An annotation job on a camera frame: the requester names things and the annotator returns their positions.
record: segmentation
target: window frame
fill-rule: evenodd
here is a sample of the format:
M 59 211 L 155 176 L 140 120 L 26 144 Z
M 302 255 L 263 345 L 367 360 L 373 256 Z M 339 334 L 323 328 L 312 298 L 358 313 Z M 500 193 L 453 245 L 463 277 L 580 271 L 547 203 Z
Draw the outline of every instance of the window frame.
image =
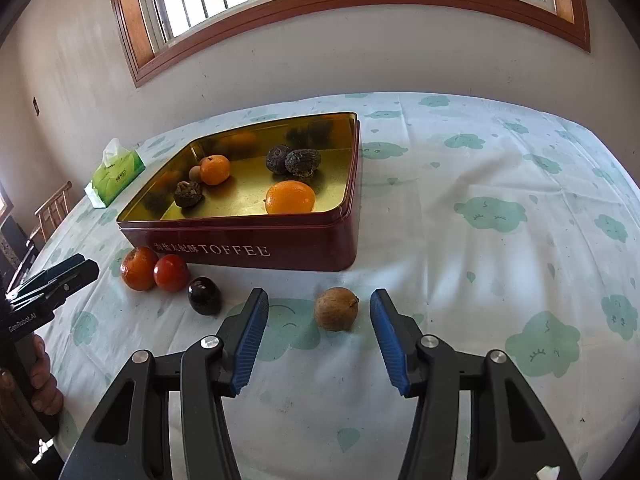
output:
M 13 209 L 14 204 L 9 200 L 2 183 L 0 183 L 0 227 L 2 227 L 2 224 L 4 224 Z
M 322 10 L 366 5 L 434 5 L 476 10 L 525 23 L 591 51 L 585 0 L 248 0 L 168 40 L 158 48 L 158 33 L 145 23 L 145 13 L 155 11 L 142 0 L 111 0 L 127 64 L 135 86 L 142 86 L 181 60 L 242 32 L 294 16 Z

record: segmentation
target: chair backrest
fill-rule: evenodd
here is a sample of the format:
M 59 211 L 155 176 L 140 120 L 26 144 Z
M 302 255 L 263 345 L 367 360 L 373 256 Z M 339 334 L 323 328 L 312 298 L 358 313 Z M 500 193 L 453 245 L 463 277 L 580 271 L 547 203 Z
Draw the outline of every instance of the chair backrest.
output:
M 69 214 L 69 195 L 71 182 L 60 187 L 51 197 L 40 206 L 35 215 L 40 221 L 42 237 L 46 242 Z

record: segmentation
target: finger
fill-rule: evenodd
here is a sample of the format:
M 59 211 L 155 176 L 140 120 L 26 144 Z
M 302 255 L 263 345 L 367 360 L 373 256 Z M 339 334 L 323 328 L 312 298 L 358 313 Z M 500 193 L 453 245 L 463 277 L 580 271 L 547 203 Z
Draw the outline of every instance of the finger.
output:
M 31 399 L 31 405 L 33 406 L 33 409 L 37 412 L 41 412 L 44 409 L 48 408 L 51 404 L 51 401 L 56 396 L 57 388 L 58 381 L 52 375 L 49 377 L 49 380 L 42 387 L 42 389 L 33 394 L 33 398 Z
M 31 386 L 33 386 L 36 390 L 41 389 L 44 384 L 51 377 L 51 359 L 49 359 L 49 355 L 47 353 L 44 354 L 42 359 L 38 359 L 36 363 L 31 368 Z
M 51 404 L 44 409 L 45 415 L 55 415 L 62 409 L 62 405 L 65 402 L 65 397 L 60 390 L 56 390 L 56 395 L 53 397 Z
M 35 350 L 37 357 L 39 357 L 40 359 L 44 358 L 44 339 L 37 334 L 33 334 L 33 349 Z
M 0 389 L 12 392 L 15 388 L 14 377 L 9 370 L 2 370 L 0 373 Z

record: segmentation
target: white wall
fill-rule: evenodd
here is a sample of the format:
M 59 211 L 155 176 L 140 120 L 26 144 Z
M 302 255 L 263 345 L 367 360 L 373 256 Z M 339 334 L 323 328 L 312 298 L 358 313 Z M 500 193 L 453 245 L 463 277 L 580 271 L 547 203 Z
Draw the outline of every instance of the white wall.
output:
M 594 131 L 640 182 L 640 50 L 607 0 L 587 3 L 591 55 L 468 10 L 359 7 L 241 34 L 139 89 L 110 0 L 33 0 L 15 32 L 38 127 L 77 186 L 111 137 L 134 144 L 229 110 L 355 91 L 450 92 L 555 113 Z
M 22 87 L 16 39 L 11 32 L 0 48 L 0 182 L 14 204 L 15 221 L 29 235 L 36 224 L 34 211 L 64 181 L 40 148 L 35 112 Z

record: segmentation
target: white tablecloth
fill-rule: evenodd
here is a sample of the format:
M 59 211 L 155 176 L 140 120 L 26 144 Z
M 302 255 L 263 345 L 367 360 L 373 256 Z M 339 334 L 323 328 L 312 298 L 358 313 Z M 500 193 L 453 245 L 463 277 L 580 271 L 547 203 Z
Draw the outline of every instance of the white tablecloth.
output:
M 352 110 L 364 177 L 358 256 L 344 272 L 191 266 L 221 288 L 203 317 L 185 292 L 134 292 L 121 281 L 130 245 L 115 223 L 140 187 L 191 139 L 273 118 Z M 254 286 L 270 297 L 249 385 L 225 401 L 244 480 L 396 478 L 415 400 L 386 374 L 369 297 L 386 288 L 459 351 L 503 348 L 550 413 L 583 478 L 599 478 L 639 418 L 640 191 L 587 129 L 553 115 L 461 96 L 328 96 L 240 110 L 188 124 L 138 149 L 147 169 L 105 210 L 84 198 L 32 272 L 79 252 L 100 265 L 40 334 L 65 394 L 56 445 L 66 456 L 130 355 L 159 356 L 215 333 Z M 331 286 L 360 298 L 352 332 L 313 321 Z M 172 453 L 184 477 L 177 403 Z M 460 444 L 468 440 L 468 396 Z M 464 478 L 460 446 L 454 478 Z

